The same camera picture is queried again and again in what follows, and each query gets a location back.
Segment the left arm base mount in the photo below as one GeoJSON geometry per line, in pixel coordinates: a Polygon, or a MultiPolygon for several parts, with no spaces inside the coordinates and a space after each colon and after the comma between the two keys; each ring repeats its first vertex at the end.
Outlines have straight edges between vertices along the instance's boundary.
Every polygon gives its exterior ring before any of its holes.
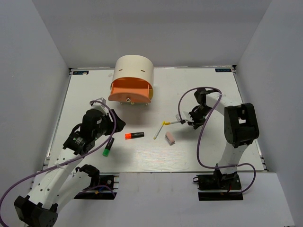
{"type": "Polygon", "coordinates": [[[119,174],[100,174],[96,186],[90,186],[78,193],[76,200],[114,200],[119,187],[119,174]]]}

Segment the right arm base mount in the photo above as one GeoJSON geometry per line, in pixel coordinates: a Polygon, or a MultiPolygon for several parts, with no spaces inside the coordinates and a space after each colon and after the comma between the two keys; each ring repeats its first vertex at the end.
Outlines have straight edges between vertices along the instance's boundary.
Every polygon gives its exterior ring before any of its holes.
{"type": "Polygon", "coordinates": [[[218,182],[214,174],[197,175],[193,178],[197,184],[199,201],[242,201],[243,193],[240,178],[218,182]]]}

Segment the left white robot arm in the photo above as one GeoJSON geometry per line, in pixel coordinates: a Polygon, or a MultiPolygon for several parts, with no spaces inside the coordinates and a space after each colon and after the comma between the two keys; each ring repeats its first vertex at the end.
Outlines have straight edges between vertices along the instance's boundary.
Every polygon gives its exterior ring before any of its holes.
{"type": "Polygon", "coordinates": [[[100,171],[89,164],[79,163],[95,147],[97,139],[109,139],[121,132],[126,123],[113,109],[92,107],[83,116],[63,143],[60,155],[43,179],[25,197],[14,202],[18,218],[30,227],[52,227],[60,210],[82,190],[94,189],[100,183],[100,171]]]}

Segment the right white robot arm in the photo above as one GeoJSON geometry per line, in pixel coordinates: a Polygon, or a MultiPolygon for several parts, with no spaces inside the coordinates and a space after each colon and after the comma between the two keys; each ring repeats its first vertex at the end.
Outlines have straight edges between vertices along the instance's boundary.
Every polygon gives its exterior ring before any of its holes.
{"type": "Polygon", "coordinates": [[[226,188],[231,183],[231,177],[239,166],[255,167],[249,163],[240,163],[244,151],[259,137],[258,121],[252,103],[240,103],[225,97],[221,90],[214,87],[195,87],[186,91],[178,102],[178,114],[181,124],[187,123],[194,129],[201,128],[199,133],[196,158],[200,166],[206,169],[219,170],[214,176],[214,184],[218,188],[226,188]],[[198,103],[190,112],[181,114],[180,106],[184,96],[195,91],[194,97],[198,103]],[[223,132],[226,145],[221,159],[215,166],[207,166],[200,160],[200,144],[206,124],[214,111],[223,116],[223,132]]]}

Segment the orange drawer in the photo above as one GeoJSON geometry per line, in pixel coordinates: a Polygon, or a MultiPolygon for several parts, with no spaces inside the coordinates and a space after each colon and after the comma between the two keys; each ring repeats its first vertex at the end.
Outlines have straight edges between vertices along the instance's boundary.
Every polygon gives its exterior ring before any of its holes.
{"type": "Polygon", "coordinates": [[[150,103],[153,88],[145,80],[139,78],[119,78],[112,82],[109,101],[122,103],[150,103]]]}

